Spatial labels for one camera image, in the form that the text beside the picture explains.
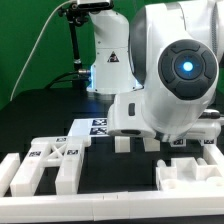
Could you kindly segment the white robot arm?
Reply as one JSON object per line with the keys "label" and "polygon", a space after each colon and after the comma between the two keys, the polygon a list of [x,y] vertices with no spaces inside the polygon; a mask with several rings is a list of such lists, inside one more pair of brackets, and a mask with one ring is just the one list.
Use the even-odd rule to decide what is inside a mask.
{"label": "white robot arm", "polygon": [[112,10],[91,16],[100,38],[90,89],[113,94],[107,133],[162,142],[212,140],[224,119],[208,109],[224,57],[224,0],[144,6],[124,31]]}

